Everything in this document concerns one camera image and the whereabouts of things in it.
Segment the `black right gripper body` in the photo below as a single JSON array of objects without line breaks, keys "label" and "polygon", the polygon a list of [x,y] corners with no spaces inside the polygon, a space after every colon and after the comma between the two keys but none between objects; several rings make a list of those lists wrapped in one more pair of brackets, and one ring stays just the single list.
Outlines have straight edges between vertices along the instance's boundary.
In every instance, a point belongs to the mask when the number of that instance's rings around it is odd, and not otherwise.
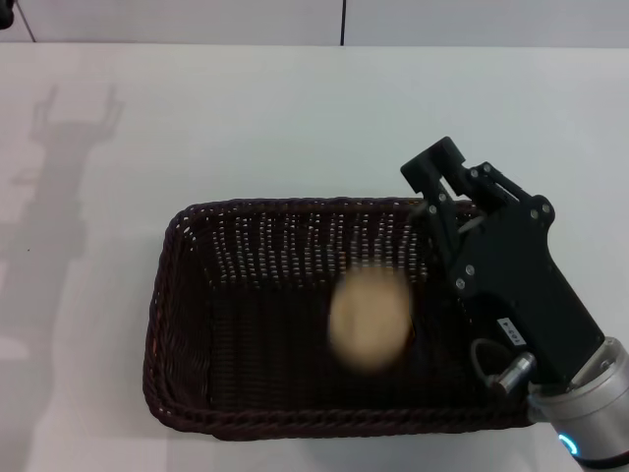
[{"label": "black right gripper body", "polygon": [[494,325],[510,321],[536,358],[540,382],[569,382],[604,341],[599,326],[552,259],[555,212],[533,196],[488,214],[444,258],[462,301]]}]

